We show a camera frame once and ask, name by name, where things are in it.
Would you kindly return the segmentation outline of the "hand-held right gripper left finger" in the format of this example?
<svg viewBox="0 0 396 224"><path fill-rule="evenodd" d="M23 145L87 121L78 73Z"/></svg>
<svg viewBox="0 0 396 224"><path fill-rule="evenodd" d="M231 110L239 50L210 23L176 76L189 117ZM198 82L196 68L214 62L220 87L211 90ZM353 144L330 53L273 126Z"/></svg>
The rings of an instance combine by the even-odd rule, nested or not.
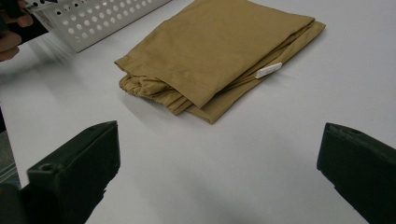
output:
<svg viewBox="0 0 396 224"><path fill-rule="evenodd" d="M85 224L119 169L118 123L85 129L28 169L34 224Z"/></svg>

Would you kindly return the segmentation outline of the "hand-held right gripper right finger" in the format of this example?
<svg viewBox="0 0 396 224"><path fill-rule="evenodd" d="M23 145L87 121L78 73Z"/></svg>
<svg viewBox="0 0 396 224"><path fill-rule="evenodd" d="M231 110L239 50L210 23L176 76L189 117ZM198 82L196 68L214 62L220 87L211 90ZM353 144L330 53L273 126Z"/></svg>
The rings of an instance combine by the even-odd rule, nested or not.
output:
<svg viewBox="0 0 396 224"><path fill-rule="evenodd" d="M328 123L317 169L370 224L396 224L396 149L358 130Z"/></svg>

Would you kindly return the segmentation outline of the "white perforated basket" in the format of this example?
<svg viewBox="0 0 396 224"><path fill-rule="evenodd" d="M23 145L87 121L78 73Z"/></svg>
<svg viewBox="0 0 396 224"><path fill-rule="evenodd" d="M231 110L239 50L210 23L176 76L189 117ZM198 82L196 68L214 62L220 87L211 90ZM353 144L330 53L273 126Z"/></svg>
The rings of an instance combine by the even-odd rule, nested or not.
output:
<svg viewBox="0 0 396 224"><path fill-rule="evenodd" d="M80 52L171 0L24 1L51 34Z"/></svg>

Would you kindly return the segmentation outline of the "tan pants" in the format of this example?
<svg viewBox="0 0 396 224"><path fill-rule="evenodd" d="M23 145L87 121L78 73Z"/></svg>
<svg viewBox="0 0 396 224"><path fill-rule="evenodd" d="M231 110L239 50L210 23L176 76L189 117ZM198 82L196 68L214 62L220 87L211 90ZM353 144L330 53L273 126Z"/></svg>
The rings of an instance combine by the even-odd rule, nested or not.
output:
<svg viewBox="0 0 396 224"><path fill-rule="evenodd" d="M178 115L215 123L325 26L249 0L193 0L116 61L120 87Z"/></svg>

